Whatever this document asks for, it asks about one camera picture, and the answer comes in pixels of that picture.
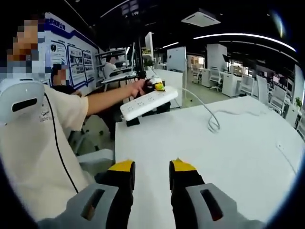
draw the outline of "person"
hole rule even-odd
[[[24,26],[15,31],[17,36],[4,60],[7,73],[12,70],[11,67],[31,59],[31,53],[37,49],[38,21],[26,20]],[[3,166],[16,195],[36,221],[61,214],[67,201],[77,191],[95,182],[81,169],[63,130],[71,128],[80,131],[86,116],[107,109],[124,98],[144,94],[143,86],[144,80],[138,80],[105,93],[78,97],[45,85],[47,97],[44,96],[36,114],[1,126],[0,156]],[[75,187],[61,163],[58,149]]]
[[[104,75],[106,79],[109,79],[110,74],[117,69],[115,63],[116,63],[116,59],[114,56],[110,55],[106,57],[106,64],[104,66]]]
[[[82,97],[82,93],[79,90],[75,90],[70,85],[65,85],[66,83],[66,66],[61,65],[60,63],[55,63],[51,71],[51,81],[53,82],[52,88],[58,92],[65,94],[76,94],[79,97]]]

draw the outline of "floor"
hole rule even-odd
[[[205,104],[230,99],[228,96],[222,94],[221,92],[217,92],[216,90],[210,90],[209,88],[206,88],[204,86],[194,84],[192,83],[192,80],[192,72],[191,70],[188,70],[186,89],[197,95]],[[182,108],[197,106],[200,104],[201,103],[193,95],[187,92],[183,94]],[[115,141],[110,140],[110,133],[108,131],[108,128],[103,122],[103,120],[100,119],[98,116],[92,115],[83,126],[83,130],[89,130],[91,141],[94,142],[94,144],[97,145],[99,149],[107,148],[113,151],[115,150]],[[73,144],[76,144],[79,137],[80,135],[75,136]],[[79,155],[83,155],[93,151],[95,151],[95,148],[92,143],[90,141],[84,140],[83,144],[79,149]]]

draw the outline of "power outlet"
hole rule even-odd
[[[125,120],[130,121],[178,97],[175,88],[170,86],[164,88],[164,92],[153,91],[122,105],[120,109]]]

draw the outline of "ceiling light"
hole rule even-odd
[[[200,39],[200,38],[207,38],[207,37],[219,37],[219,36],[247,36],[247,37],[256,37],[256,38],[262,38],[262,39],[265,39],[265,40],[269,40],[269,41],[272,41],[272,42],[276,42],[278,44],[281,44],[289,49],[291,49],[292,51],[295,51],[296,50],[291,47],[290,45],[288,44],[285,44],[284,42],[281,42],[281,41],[278,41],[276,39],[273,39],[273,38],[270,38],[270,37],[264,37],[264,36],[261,36],[261,35],[256,35],[256,34],[248,34],[248,33],[219,33],[219,34],[211,34],[211,35],[205,35],[205,36],[201,36],[201,37],[194,37],[193,39]]]
[[[172,44],[168,44],[168,45],[163,46],[162,48],[166,48],[166,47],[169,47],[169,46],[172,46],[172,45],[178,44],[178,43],[179,43],[179,42],[175,42],[175,43],[172,43]]]

